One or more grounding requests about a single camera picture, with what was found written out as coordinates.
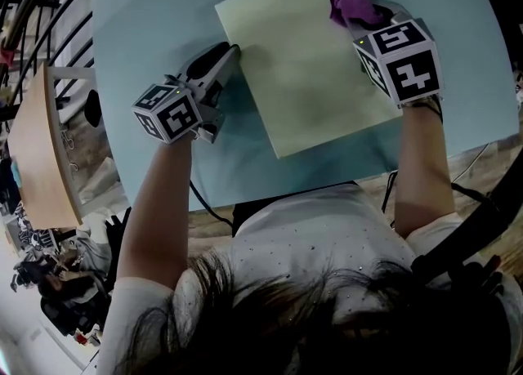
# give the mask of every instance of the sheet of paper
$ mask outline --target sheet of paper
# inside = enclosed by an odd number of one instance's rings
[[[278,158],[401,115],[362,73],[329,0],[216,5]]]

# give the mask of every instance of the light blue table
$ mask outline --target light blue table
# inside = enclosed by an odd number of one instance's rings
[[[131,104],[163,74],[226,40],[222,0],[96,0],[94,51],[101,108],[114,160],[132,203],[158,145]],[[449,155],[518,131],[507,51],[488,0],[392,0],[422,17],[435,37],[445,80]],[[216,143],[193,144],[192,179],[213,206],[376,175],[397,167],[400,120],[278,160],[243,77],[221,98]],[[190,209],[201,209],[191,195]]]

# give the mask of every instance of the white t-shirt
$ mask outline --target white t-shirt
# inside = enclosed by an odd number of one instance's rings
[[[233,266],[238,284],[289,275],[314,278],[326,268],[352,269],[371,275],[373,265],[390,260],[410,267],[462,223],[450,214],[414,231],[404,240],[357,185],[338,185],[281,199],[247,219],[231,245],[218,252]],[[523,296],[513,278],[505,278],[504,305],[513,349],[521,344]],[[194,274],[184,272],[175,291],[175,309],[190,324]],[[170,288],[140,278],[119,279],[105,324],[98,375],[109,375],[124,356],[135,322],[146,310],[162,306]],[[339,309],[374,307],[360,289],[338,292]]]

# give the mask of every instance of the floor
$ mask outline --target floor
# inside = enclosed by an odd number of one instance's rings
[[[520,125],[523,124],[523,113],[520,113]],[[506,140],[489,144],[474,165],[457,181],[461,186],[487,193],[492,190],[499,179],[508,170],[513,160],[523,148],[523,127],[519,135]],[[463,154],[449,159],[449,169],[452,179],[460,175],[484,149],[469,150]],[[357,181],[362,186],[374,203],[380,208],[387,187],[388,174],[373,176]],[[393,190],[387,204],[386,215],[389,221],[394,216]],[[462,218],[468,217],[477,207],[477,202],[454,192],[456,208]],[[217,208],[216,213],[232,220],[233,207]],[[491,257],[498,254],[503,260],[503,269],[523,281],[523,209],[512,226],[496,242],[485,248],[481,254]],[[190,214],[190,251],[192,253],[203,251],[206,248],[230,243],[230,227],[216,221],[205,211]]]

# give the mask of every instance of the purple cloth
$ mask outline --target purple cloth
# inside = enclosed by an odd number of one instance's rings
[[[362,19],[367,24],[383,22],[383,15],[376,13],[370,0],[330,0],[330,19],[346,26],[345,19]]]

